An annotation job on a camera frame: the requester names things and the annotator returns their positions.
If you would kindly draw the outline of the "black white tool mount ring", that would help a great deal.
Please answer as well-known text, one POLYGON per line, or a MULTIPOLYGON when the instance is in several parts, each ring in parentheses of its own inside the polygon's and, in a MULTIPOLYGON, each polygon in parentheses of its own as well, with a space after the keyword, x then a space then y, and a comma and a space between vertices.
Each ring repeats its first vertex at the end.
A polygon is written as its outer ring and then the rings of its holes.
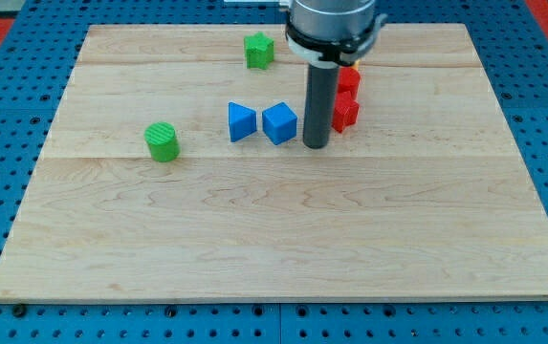
POLYGON ((290 13, 285 35, 289 49, 316 67, 350 67, 368 54, 385 25, 386 13, 367 15, 366 19, 349 14, 305 15, 296 19, 290 13))

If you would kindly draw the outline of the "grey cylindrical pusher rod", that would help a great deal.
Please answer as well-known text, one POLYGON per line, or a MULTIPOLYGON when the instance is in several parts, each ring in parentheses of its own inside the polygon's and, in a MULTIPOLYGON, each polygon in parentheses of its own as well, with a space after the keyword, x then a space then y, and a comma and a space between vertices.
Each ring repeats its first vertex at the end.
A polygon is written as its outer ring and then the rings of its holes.
POLYGON ((323 148, 329 142, 339 71, 339 67, 308 67, 302 139, 311 149, 323 148))

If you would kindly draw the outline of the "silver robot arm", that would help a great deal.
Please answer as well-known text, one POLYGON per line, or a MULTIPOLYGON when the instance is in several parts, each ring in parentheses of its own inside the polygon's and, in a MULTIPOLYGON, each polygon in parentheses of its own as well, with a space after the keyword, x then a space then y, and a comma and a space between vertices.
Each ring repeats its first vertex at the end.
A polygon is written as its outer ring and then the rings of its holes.
POLYGON ((340 69, 350 67, 375 45, 387 15, 376 0, 293 0, 285 35, 289 49, 308 63, 303 144, 329 142, 340 69))

